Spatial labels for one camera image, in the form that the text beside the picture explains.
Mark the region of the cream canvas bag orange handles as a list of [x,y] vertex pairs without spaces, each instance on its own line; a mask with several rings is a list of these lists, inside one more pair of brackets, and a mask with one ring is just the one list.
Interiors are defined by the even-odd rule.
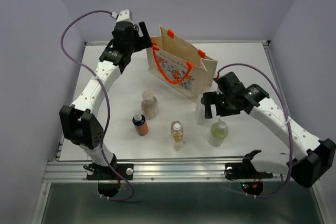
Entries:
[[159,26],[146,49],[148,71],[189,99],[196,101],[213,82],[217,60],[182,39],[171,29]]

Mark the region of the green liquid soap bottle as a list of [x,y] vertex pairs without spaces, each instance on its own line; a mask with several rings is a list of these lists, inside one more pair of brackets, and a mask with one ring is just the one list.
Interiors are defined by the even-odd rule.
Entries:
[[227,124],[221,119],[218,119],[217,122],[211,125],[207,142],[212,146],[221,146],[224,139],[228,136],[228,132]]

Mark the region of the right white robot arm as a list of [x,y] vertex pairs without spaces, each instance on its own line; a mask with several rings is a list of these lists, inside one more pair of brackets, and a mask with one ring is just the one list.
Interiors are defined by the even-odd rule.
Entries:
[[220,117],[240,114],[242,111],[258,120],[278,137],[289,154],[267,154],[253,150],[240,163],[229,164],[228,179],[255,178],[261,174],[289,174],[300,186],[310,188],[331,166],[335,142],[321,140],[302,128],[276,105],[269,94],[257,84],[245,87],[233,72],[214,80],[217,90],[205,92],[197,99],[195,121],[203,124],[211,119],[213,105]]

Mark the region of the white bottle black cap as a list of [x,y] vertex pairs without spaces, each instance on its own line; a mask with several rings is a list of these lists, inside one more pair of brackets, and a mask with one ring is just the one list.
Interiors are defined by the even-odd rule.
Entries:
[[194,119],[196,124],[201,125],[205,123],[205,119],[204,118],[204,106],[201,104],[201,98],[202,98],[202,94],[198,96],[197,98],[197,103],[196,103],[196,108],[195,108],[195,112],[194,112]]

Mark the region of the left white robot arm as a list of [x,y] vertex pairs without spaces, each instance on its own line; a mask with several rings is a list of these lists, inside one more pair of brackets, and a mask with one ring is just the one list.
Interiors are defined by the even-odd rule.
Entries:
[[92,159],[88,169],[106,179],[116,175],[117,160],[103,143],[105,130],[97,119],[98,111],[102,102],[108,101],[108,90],[130,63],[132,54],[152,46],[144,22],[117,22],[112,35],[84,90],[70,106],[60,109],[64,137]]

